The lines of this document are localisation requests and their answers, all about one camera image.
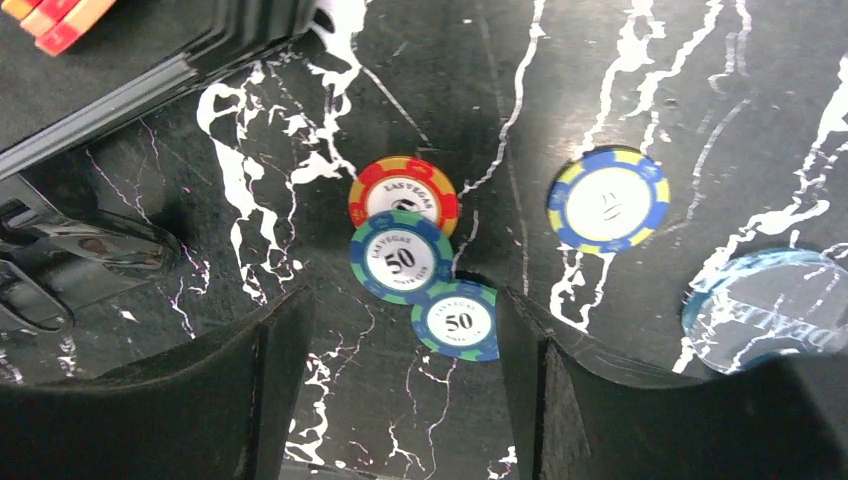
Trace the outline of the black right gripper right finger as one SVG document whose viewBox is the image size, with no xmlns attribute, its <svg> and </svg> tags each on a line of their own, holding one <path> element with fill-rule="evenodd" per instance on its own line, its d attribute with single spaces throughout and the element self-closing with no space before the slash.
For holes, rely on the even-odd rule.
<svg viewBox="0 0 848 480">
<path fill-rule="evenodd" d="M 702 380 L 572 329 L 516 290 L 496 298 L 523 479 L 843 479 L 847 360 L 783 356 Z"/>
</svg>

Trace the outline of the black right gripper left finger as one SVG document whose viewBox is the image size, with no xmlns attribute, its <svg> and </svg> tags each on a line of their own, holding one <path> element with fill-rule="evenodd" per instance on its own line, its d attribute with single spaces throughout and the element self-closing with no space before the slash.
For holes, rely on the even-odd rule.
<svg viewBox="0 0 848 480">
<path fill-rule="evenodd" d="M 1 389 L 5 479 L 275 479 L 315 327 L 298 287 L 91 380 Z"/>
</svg>

